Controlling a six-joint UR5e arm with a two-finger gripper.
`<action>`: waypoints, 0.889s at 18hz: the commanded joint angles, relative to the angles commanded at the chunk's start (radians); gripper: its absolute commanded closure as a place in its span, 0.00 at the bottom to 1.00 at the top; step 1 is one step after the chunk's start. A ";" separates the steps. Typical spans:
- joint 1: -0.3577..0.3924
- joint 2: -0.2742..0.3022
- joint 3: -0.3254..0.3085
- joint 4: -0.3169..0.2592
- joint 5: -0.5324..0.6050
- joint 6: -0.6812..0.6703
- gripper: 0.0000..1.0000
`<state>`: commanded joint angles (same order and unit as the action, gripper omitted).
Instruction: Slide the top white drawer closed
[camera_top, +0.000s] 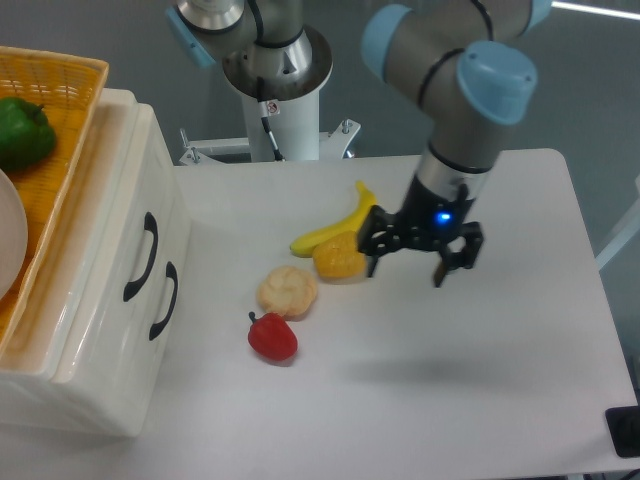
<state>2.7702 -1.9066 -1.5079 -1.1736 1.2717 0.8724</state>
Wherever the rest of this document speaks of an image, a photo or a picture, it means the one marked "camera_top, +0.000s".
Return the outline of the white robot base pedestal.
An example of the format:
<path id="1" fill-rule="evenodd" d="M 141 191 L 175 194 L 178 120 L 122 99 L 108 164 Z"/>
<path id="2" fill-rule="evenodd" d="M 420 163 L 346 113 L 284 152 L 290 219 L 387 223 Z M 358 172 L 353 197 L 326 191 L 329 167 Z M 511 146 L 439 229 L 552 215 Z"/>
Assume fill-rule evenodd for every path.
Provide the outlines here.
<path id="1" fill-rule="evenodd" d="M 181 130 L 181 162 L 204 165 L 225 156 L 248 155 L 252 162 L 351 158 L 361 124 L 345 118 L 332 131 L 320 129 L 320 92 L 333 59 L 329 43 L 310 26 L 290 44 L 269 48 L 251 43 L 221 61 L 239 95 L 246 135 L 189 140 Z"/>

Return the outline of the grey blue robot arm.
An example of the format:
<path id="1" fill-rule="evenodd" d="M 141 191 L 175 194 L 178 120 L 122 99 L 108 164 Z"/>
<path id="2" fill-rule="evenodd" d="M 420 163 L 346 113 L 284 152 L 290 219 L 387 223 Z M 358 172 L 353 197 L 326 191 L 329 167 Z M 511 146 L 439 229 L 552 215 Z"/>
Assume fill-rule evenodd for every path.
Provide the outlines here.
<path id="1" fill-rule="evenodd" d="M 370 268 L 402 249 L 435 252 L 441 285 L 475 265 L 484 236 L 467 214 L 537 84 L 534 64 L 509 41 L 550 9 L 547 1 L 446 1 L 420 14 L 391 4 L 368 21 L 365 65 L 433 122 L 399 211 L 365 211 L 357 246 Z M 166 18 L 192 61 L 221 64 L 242 96 L 253 160 L 318 158 L 319 113 L 305 102 L 316 100 L 333 60 L 300 2 L 176 1 Z"/>

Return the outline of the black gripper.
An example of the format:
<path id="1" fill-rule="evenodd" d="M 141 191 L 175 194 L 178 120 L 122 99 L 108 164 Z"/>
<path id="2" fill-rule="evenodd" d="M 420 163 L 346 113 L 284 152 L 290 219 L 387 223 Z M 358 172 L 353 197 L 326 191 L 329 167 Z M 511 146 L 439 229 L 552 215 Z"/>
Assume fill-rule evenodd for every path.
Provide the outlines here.
<path id="1" fill-rule="evenodd" d="M 427 188 L 415 175 L 400 210 L 394 214 L 379 205 L 370 208 L 356 235 L 357 249 L 365 256 L 366 276 L 372 278 L 381 257 L 402 248 L 438 251 L 440 263 L 432 280 L 440 288 L 447 275 L 458 269 L 472 269 L 484 243 L 479 222 L 465 219 L 474 200 L 465 183 L 454 187 L 448 200 Z M 464 240 L 458 251 L 449 244 Z"/>

